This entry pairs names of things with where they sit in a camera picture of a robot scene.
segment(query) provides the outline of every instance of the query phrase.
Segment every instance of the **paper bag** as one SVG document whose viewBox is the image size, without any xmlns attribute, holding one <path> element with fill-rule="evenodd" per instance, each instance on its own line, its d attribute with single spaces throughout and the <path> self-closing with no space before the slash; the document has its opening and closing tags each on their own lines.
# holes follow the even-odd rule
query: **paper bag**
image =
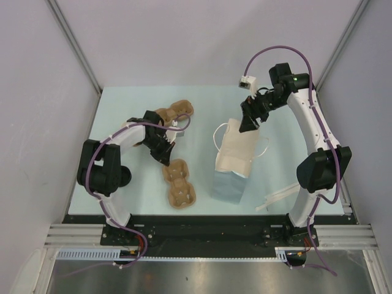
<svg viewBox="0 0 392 294">
<path fill-rule="evenodd" d="M 230 118 L 221 124 L 214 133 L 218 154 L 215 160 L 213 198 L 226 202 L 239 203 L 244 193 L 247 179 L 251 173 L 252 161 L 259 136 L 258 130 L 240 133 L 241 122 Z M 227 125 L 220 149 L 215 142 L 217 130 Z"/>
</svg>

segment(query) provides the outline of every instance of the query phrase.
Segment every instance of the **purple cable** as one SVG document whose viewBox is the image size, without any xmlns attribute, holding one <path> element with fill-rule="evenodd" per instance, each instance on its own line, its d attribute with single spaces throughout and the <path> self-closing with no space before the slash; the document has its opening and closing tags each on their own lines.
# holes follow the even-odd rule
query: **purple cable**
<svg viewBox="0 0 392 294">
<path fill-rule="evenodd" d="M 298 51 L 297 49 L 293 48 L 293 47 L 289 47 L 289 46 L 284 46 L 284 45 L 277 45 L 277 46 L 272 46 L 272 47 L 268 47 L 265 48 L 262 51 L 259 51 L 258 53 L 256 53 L 251 60 L 248 62 L 246 68 L 245 68 L 245 72 L 244 72 L 244 76 L 247 75 L 247 71 L 249 70 L 249 67 L 251 66 L 253 60 L 259 56 L 260 54 L 270 51 L 272 49 L 288 49 L 291 51 L 294 51 L 295 53 L 297 53 L 298 55 L 300 55 L 302 57 L 302 59 L 304 60 L 304 62 L 306 63 L 306 67 L 307 70 L 309 71 L 309 104 L 311 105 L 311 108 L 313 109 L 313 113 L 314 116 L 316 117 L 316 120 L 318 122 L 318 124 L 320 125 L 320 128 L 323 132 L 323 136 L 324 136 L 324 141 L 326 142 L 326 144 L 328 145 L 329 149 L 332 152 L 333 155 L 333 159 L 335 162 L 335 169 L 336 169 L 336 191 L 335 191 L 335 196 L 333 198 L 333 200 L 329 200 L 328 198 L 326 198 L 324 195 L 319 194 L 316 202 L 312 208 L 312 211 L 310 213 L 310 215 L 308 216 L 307 219 L 307 233 L 309 234 L 309 239 L 312 242 L 312 245 L 314 247 L 314 250 L 316 251 L 316 254 L 318 255 L 319 259 L 321 260 L 321 262 L 325 265 L 321 266 L 321 265 L 305 265 L 305 266 L 296 266 L 296 267 L 292 267 L 290 266 L 290 268 L 322 268 L 324 270 L 329 271 L 332 275 L 337 276 L 337 273 L 334 272 L 325 262 L 324 258 L 321 256 L 320 251 L 317 249 L 317 246 L 312 238 L 312 233 L 311 233 L 311 218 L 313 217 L 313 215 L 315 214 L 317 207 L 319 206 L 320 203 L 320 198 L 323 198 L 326 202 L 328 202 L 329 204 L 335 204 L 337 202 L 337 200 L 339 199 L 339 192 L 341 189 L 341 171 L 340 171 L 340 166 L 339 166 L 339 160 L 337 158 L 337 154 L 336 151 L 331 143 L 331 140 L 328 137 L 328 132 L 325 129 L 324 123 L 319 115 L 319 113 L 317 112 L 316 108 L 313 107 L 314 106 L 314 101 L 313 101 L 313 97 L 312 97 L 312 90 L 313 90 L 313 76 L 312 76 L 312 69 L 311 69 L 311 65 L 309 64 L 309 61 L 307 60 L 307 58 L 305 57 L 305 55 L 303 55 L 300 51 Z"/>
<path fill-rule="evenodd" d="M 113 220 L 113 219 L 111 218 L 111 216 L 109 215 L 108 211 L 106 210 L 106 207 L 105 207 L 103 201 L 101 201 L 102 199 L 101 199 L 100 195 L 97 195 L 97 194 L 95 194 L 94 192 L 91 191 L 90 186 L 89 186 L 89 182 L 90 182 L 90 174 L 91 174 L 92 166 L 94 165 L 95 159 L 97 158 L 97 156 L 98 156 L 98 154 L 99 154 L 99 151 L 105 146 L 105 144 L 107 144 L 108 142 L 110 142 L 112 139 L 114 139 L 115 137 L 117 137 L 119 134 L 123 133 L 125 130 L 130 129 L 131 127 L 135 127 L 135 126 L 152 126 L 152 127 L 158 128 L 158 129 L 174 130 L 175 132 L 182 132 L 182 131 L 186 130 L 186 129 L 189 127 L 189 125 L 190 125 L 190 116 L 189 116 L 188 114 L 186 114 L 186 113 L 177 116 L 177 117 L 175 118 L 175 120 L 177 120 L 178 118 L 180 118 L 180 117 L 182 117 L 182 116 L 186 116 L 186 117 L 188 118 L 188 122 L 187 122 L 187 124 L 186 124 L 185 127 L 180 128 L 180 129 L 174 129 L 174 128 L 171 128 L 171 127 L 160 126 L 160 125 L 158 125 L 158 124 L 152 124 L 152 123 L 150 123 L 150 122 L 136 122 L 135 124 L 131 124 L 131 125 L 128 126 L 128 127 L 123 127 L 122 129 L 120 129 L 120 130 L 118 130 L 117 132 L 115 132 L 111 137 L 108 137 L 108 138 L 106 138 L 104 141 L 101 142 L 101 144 L 98 146 L 98 148 L 96 149 L 96 151 L 95 151 L 94 154 L 92 155 L 92 158 L 91 158 L 91 160 L 90 160 L 90 163 L 89 163 L 89 165 L 88 165 L 88 167 L 87 167 L 87 172 L 86 172 L 86 183 L 85 183 L 86 191 L 87 191 L 87 193 L 90 194 L 91 196 L 93 196 L 93 197 L 95 197 L 96 199 L 100 200 L 100 201 L 99 201 L 99 205 L 100 205 L 100 207 L 102 208 L 102 211 L 104 212 L 105 217 L 106 217 L 107 219 L 110 219 L 110 221 L 111 221 L 114 225 L 116 225 L 117 227 L 119 227 L 119 228 L 121 228 L 121 229 L 123 229 L 123 230 L 125 230 L 125 231 L 128 231 L 128 232 L 131 232 L 131 233 L 134 233 L 134 234 L 136 234 L 136 235 L 141 236 L 141 238 L 143 239 L 143 242 L 144 242 L 144 244 L 145 244 L 144 249 L 143 249 L 143 252 L 142 252 L 141 254 L 139 254 L 139 256 L 136 257 L 134 260 L 132 260 L 130 263 L 128 263 L 128 264 L 126 264 L 126 265 L 121 265 L 121 266 L 119 266 L 119 267 L 121 267 L 121 268 L 128 268 L 128 267 L 132 266 L 135 262 L 137 262 L 139 259 L 141 259 L 141 258 L 146 254 L 147 247 L 148 247 L 148 242 L 147 242 L 147 239 L 146 239 L 145 235 L 143 235 L 142 233 L 140 233 L 140 232 L 138 232 L 138 231 L 136 231 L 136 230 L 132 230 L 131 228 L 127 228 L 127 227 L 125 227 L 125 226 L 123 226 L 123 225 L 120 225 L 120 224 L 117 223 L 115 220 Z M 74 274 L 78 274 L 78 273 L 84 272 L 84 271 L 86 271 L 86 270 L 89 270 L 89 269 L 91 269 L 91 268 L 95 268 L 95 267 L 101 266 L 101 265 L 113 265 L 113 263 L 112 263 L 112 262 L 97 263 L 97 264 L 95 264 L 95 265 L 90 265 L 90 266 L 87 266 L 86 268 L 78 269 L 78 270 L 73 271 L 73 272 L 71 272 L 71 273 L 62 275 L 61 277 L 73 276 Z"/>
</svg>

